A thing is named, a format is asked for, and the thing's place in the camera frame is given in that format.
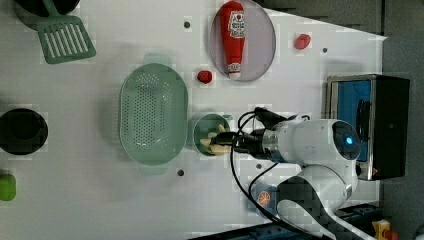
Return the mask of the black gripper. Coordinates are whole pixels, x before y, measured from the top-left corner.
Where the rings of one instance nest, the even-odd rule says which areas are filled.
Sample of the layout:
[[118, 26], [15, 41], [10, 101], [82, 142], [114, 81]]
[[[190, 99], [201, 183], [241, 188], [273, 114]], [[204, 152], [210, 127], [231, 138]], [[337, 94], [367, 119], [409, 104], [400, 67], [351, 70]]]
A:
[[262, 147], [263, 130], [253, 130], [249, 134], [237, 135], [235, 132], [218, 133], [214, 138], [214, 143], [235, 142], [234, 150], [237, 153], [249, 154], [255, 159], [267, 159]]

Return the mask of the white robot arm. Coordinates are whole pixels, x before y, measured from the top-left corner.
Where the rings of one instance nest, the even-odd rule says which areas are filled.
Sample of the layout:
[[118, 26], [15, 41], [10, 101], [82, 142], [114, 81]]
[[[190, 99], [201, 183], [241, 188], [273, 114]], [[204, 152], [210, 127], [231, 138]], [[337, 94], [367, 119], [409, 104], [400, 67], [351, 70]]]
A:
[[266, 122], [249, 134], [219, 133], [211, 143], [301, 167], [276, 187], [276, 215], [286, 226], [330, 240], [376, 240], [335, 215], [358, 185], [361, 148], [350, 124], [337, 119]]

